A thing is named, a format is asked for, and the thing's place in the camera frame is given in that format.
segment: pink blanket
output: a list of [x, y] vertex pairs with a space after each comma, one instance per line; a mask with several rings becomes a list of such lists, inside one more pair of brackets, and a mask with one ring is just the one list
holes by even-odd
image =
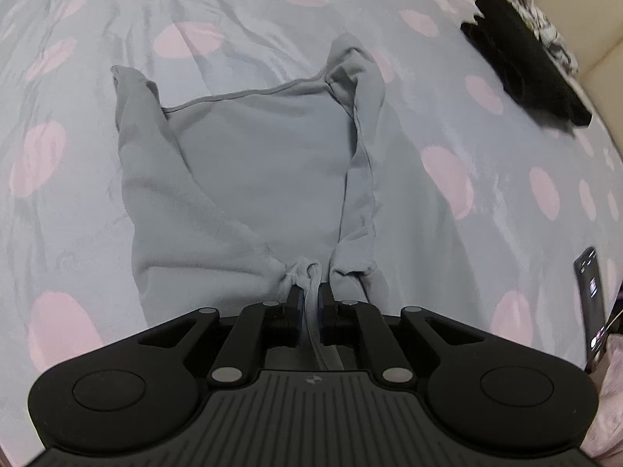
[[607, 370], [599, 389], [599, 410], [582, 449], [604, 466], [620, 467], [623, 463], [612, 460], [617, 456], [623, 462], [623, 335], [608, 337], [607, 353], [600, 365], [603, 362]]

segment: ridged surface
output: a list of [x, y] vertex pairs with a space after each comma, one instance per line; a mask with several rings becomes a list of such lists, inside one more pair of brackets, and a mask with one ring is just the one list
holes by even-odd
[[515, 465], [596, 464], [577, 450], [526, 460], [472, 451], [440, 432], [414, 395], [380, 388], [366, 373], [269, 370], [247, 388], [215, 393], [190, 427], [151, 450], [105, 459], [49, 450], [33, 462], [33, 467]]

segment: gray fabric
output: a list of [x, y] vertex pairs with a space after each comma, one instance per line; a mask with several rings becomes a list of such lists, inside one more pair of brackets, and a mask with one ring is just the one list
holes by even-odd
[[[162, 109], [156, 85], [114, 67], [122, 194], [147, 321], [305, 290], [321, 367], [317, 290], [397, 314], [418, 304], [479, 323], [454, 217], [409, 142], [374, 60], [354, 37], [313, 79]], [[461, 306], [456, 307], [456, 298]]]
[[[0, 446], [12, 465], [42, 447], [26, 405], [41, 372], [154, 326], [132, 276], [111, 65], [137, 68], [173, 106], [312, 77], [352, 33], [402, 124], [409, 160], [395, 180], [409, 191], [422, 161], [450, 202], [478, 285], [475, 324], [585, 366], [572, 262], [596, 247], [609, 311], [623, 275], [623, 162], [598, 114], [562, 133], [504, 93], [460, 32], [476, 11], [473, 0], [0, 0]], [[392, 211], [407, 224], [421, 200], [400, 200], [413, 203]], [[392, 250], [376, 261], [398, 269], [403, 281], [387, 284], [397, 301], [448, 312], [452, 300], [463, 313], [462, 294], [432, 296], [426, 267], [400, 268]], [[187, 304], [168, 305], [175, 316]]]

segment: smartphone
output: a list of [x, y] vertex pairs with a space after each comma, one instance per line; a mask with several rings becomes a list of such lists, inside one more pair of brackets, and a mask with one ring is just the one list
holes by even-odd
[[601, 353], [605, 342], [604, 297], [595, 248], [585, 250], [573, 266], [584, 316], [586, 359], [590, 364]]

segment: patterned fabric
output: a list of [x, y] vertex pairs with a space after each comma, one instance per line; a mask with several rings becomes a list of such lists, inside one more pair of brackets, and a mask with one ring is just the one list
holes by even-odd
[[549, 57], [568, 75], [577, 75], [579, 67], [577, 58], [573, 51], [569, 49], [563, 36], [556, 27], [549, 22], [543, 10], [537, 7], [534, 0], [507, 0], [526, 26], [535, 34]]
[[[38, 374], [147, 326], [112, 65], [140, 70], [173, 106], [312, 77], [352, 33], [380, 67], [405, 152], [448, 202], [478, 326], [585, 363], [572, 262], [597, 248], [610, 310], [623, 163], [598, 117], [562, 133], [504, 93], [459, 29], [473, 1], [0, 0], [0, 444], [14, 466], [40, 448], [26, 409]], [[435, 300], [423, 287], [412, 303], [422, 297]]]

